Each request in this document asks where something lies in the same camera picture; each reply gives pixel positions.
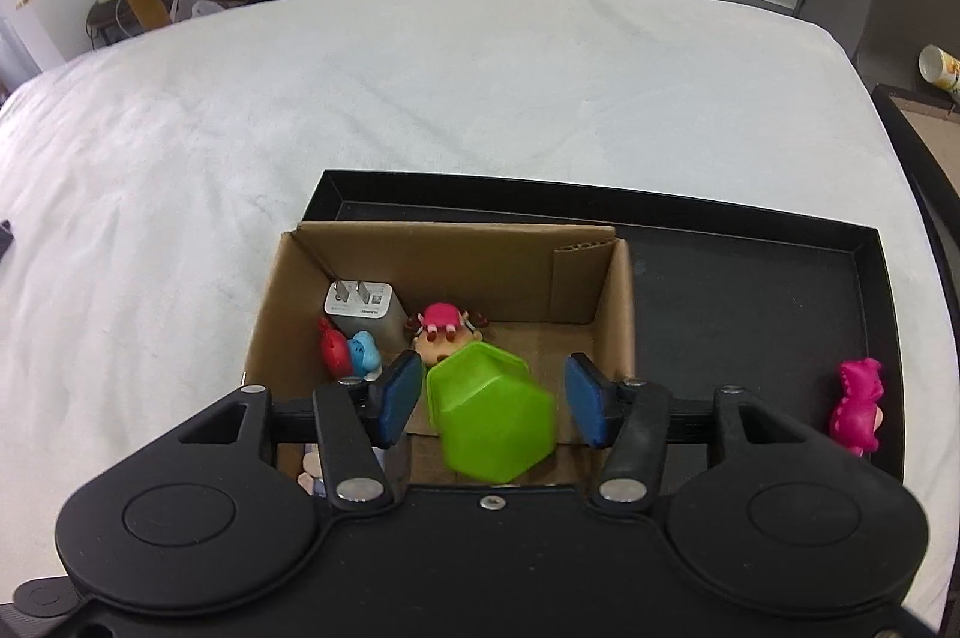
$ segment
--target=cylindrical can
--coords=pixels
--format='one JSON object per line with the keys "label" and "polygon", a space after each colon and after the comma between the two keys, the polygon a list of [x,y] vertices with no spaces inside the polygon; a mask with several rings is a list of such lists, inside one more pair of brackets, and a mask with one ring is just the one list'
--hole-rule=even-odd
{"label": "cylindrical can", "polygon": [[920,50],[920,75],[947,93],[960,94],[960,61],[936,45]]}

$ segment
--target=screw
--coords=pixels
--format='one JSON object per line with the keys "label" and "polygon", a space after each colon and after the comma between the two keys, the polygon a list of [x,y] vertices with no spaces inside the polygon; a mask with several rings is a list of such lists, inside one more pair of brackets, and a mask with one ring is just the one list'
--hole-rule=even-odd
{"label": "screw", "polygon": [[337,484],[337,496],[349,502],[370,502],[383,494],[383,484],[373,478],[347,478]]}
{"label": "screw", "polygon": [[600,484],[600,497],[610,502],[639,502],[647,496],[647,485],[635,478],[611,478]]}
{"label": "screw", "polygon": [[486,495],[480,498],[480,507],[486,510],[503,510],[507,507],[507,501],[499,495]]}

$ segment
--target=green hexagonal cup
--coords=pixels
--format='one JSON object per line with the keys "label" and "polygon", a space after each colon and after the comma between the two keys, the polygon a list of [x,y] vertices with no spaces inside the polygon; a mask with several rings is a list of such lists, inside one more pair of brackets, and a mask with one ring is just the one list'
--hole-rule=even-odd
{"label": "green hexagonal cup", "polygon": [[469,478],[507,483],[557,445],[553,395],[519,357],[475,341],[426,375],[443,461]]}

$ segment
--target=white mat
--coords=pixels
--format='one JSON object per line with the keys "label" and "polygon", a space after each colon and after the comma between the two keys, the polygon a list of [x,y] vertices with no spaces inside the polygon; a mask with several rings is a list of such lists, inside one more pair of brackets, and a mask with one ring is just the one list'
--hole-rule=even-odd
{"label": "white mat", "polygon": [[[424,16],[431,17],[424,23]],[[877,227],[904,363],[909,604],[944,605],[958,376],[923,223],[843,51],[707,0],[296,0],[84,56],[0,112],[0,596],[61,502],[232,390],[277,235],[325,168],[501,175]]]}

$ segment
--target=white power adapter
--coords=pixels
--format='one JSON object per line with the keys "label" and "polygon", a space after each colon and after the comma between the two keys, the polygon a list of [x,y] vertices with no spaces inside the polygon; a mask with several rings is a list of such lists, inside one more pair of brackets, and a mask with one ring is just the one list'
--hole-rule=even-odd
{"label": "white power adapter", "polygon": [[407,314],[390,283],[334,280],[326,293],[323,312],[347,337],[362,330],[371,333],[381,352],[396,354],[409,347],[403,333]]}

